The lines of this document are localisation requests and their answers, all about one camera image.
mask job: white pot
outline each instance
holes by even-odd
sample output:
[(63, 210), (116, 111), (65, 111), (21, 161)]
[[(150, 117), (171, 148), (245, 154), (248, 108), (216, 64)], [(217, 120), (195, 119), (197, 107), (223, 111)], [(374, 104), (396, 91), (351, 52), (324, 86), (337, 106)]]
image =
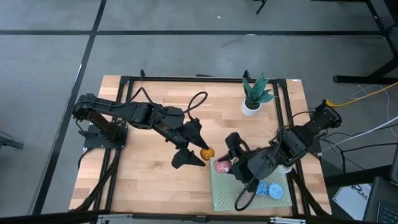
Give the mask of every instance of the white pot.
[(244, 115), (246, 115), (246, 116), (254, 116), (254, 115), (256, 115), (256, 113), (261, 109), (261, 103), (260, 103), (260, 106), (259, 106), (257, 109), (252, 110), (252, 109), (249, 109), (249, 108), (246, 106), (246, 104), (244, 103), (245, 100), (246, 100), (246, 99), (243, 98), (242, 113), (243, 113)]

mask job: white cable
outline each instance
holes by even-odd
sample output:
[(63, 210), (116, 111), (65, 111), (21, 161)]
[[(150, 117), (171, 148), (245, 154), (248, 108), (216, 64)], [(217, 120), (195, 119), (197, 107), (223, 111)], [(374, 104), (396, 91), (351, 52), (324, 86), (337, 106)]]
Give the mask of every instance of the white cable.
[(395, 121), (395, 120), (397, 120), (397, 119), (398, 119), (398, 116), (396, 116), (394, 119), (392, 119), (392, 120), (390, 120), (390, 121), (387, 121), (386, 123), (384, 123), (384, 124), (382, 124), (382, 125), (380, 125), (380, 126), (378, 126), (378, 127), (376, 127), (376, 128), (373, 128), (373, 129), (371, 129), (371, 130), (369, 130), (369, 131), (366, 131), (366, 132), (364, 132), (364, 133), (362, 133), (362, 134), (355, 135), (355, 136), (350, 137), (350, 138), (348, 138), (348, 139), (344, 139), (344, 140), (342, 140), (342, 141), (340, 141), (340, 142), (338, 142), (338, 143), (336, 143), (336, 144), (333, 144), (332, 146), (329, 146), (329, 147), (327, 147), (326, 149), (322, 150), (322, 152), (325, 151), (325, 150), (327, 150), (327, 149), (330, 149), (330, 148), (333, 147), (333, 146), (337, 146), (337, 145), (339, 145), (339, 144), (341, 144), (341, 143), (343, 143), (343, 142), (346, 142), (346, 141), (352, 140), (352, 139), (354, 139), (354, 138), (358, 138), (358, 137), (364, 136), (365, 134), (369, 134), (369, 133), (371, 133), (372, 131), (377, 130), (377, 129), (379, 129), (379, 128), (382, 128), (383, 126), (385, 126), (385, 125), (387, 125), (387, 124), (389, 124), (389, 123), (391, 123), (391, 122), (393, 122), (393, 121)]
[[(380, 89), (383, 89), (383, 87), (380, 86), (380, 85), (371, 85), (371, 86), (368, 86), (368, 87), (366, 87), (366, 88), (362, 88), (360, 85), (358, 85), (358, 87), (360, 87), (361, 90), (359, 90), (359, 91), (353, 93), (351, 96), (349, 96), (349, 98), (350, 98), (351, 100), (358, 99), (358, 98), (354, 98), (353, 96), (354, 96), (355, 94), (361, 92), (361, 91), (365, 92), (365, 94), (368, 95), (368, 93), (365, 91), (365, 89), (368, 89), (368, 88), (371, 88), (371, 87), (374, 87), (374, 86), (378, 86)], [(390, 116), (389, 116), (390, 97), (389, 97), (388, 92), (387, 92), (386, 90), (384, 90), (384, 92), (386, 93), (386, 96), (387, 96), (387, 120), (390, 121)], [(393, 135), (394, 135), (396, 138), (398, 138), (398, 135), (394, 132), (394, 130), (392, 130), (391, 127), (390, 127), (390, 131), (393, 133)]]

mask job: potted plant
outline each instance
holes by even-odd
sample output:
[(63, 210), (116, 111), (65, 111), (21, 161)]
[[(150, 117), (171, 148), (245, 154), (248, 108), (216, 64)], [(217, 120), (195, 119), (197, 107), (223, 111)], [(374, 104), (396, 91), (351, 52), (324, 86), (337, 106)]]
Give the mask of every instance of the potted plant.
[(254, 116), (260, 110), (261, 103), (267, 103), (275, 96), (269, 94), (271, 89), (264, 90), (268, 83), (268, 80), (264, 77), (264, 73), (261, 73), (253, 87), (249, 85), (248, 79), (250, 79), (249, 72), (245, 71), (242, 77), (242, 82), (246, 97), (243, 99), (242, 112), (246, 116)]

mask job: yellow cable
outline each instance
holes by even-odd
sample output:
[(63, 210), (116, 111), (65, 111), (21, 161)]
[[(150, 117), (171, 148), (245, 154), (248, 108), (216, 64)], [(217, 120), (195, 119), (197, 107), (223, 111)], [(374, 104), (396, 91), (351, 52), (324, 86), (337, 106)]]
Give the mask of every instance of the yellow cable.
[(358, 98), (358, 99), (351, 100), (351, 101), (349, 101), (349, 102), (346, 102), (346, 103), (343, 103), (343, 104), (340, 104), (340, 105), (333, 104), (330, 100), (326, 100), (326, 104), (327, 104), (328, 106), (331, 106), (331, 107), (346, 106), (346, 105), (351, 104), (351, 103), (354, 103), (354, 102), (356, 102), (356, 101), (358, 101), (358, 100), (362, 100), (362, 99), (364, 99), (364, 98), (366, 98), (366, 97), (368, 97), (368, 96), (375, 95), (376, 93), (380, 93), (381, 91), (384, 91), (384, 90), (386, 90), (386, 89), (388, 89), (388, 88), (390, 88), (390, 87), (393, 87), (394, 85), (398, 85), (398, 82), (396, 82), (396, 83), (394, 83), (394, 84), (391, 84), (391, 85), (389, 85), (389, 86), (387, 86), (387, 87), (385, 87), (385, 88), (383, 88), (383, 89), (381, 89), (381, 90), (374, 91), (373, 93), (368, 94), (368, 95), (366, 95), (366, 96), (362, 96), (362, 97), (360, 97), (360, 98)]

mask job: white paper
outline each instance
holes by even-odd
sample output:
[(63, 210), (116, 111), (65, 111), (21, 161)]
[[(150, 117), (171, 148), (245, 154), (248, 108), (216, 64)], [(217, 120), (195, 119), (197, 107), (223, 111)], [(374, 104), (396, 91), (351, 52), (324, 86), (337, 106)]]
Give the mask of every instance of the white paper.
[(341, 187), (333, 197), (333, 201), (355, 220), (363, 219), (372, 188), (369, 184), (359, 184), (359, 186), (362, 191), (355, 190), (355, 188), (359, 188), (357, 185), (354, 186), (355, 188), (352, 186)]

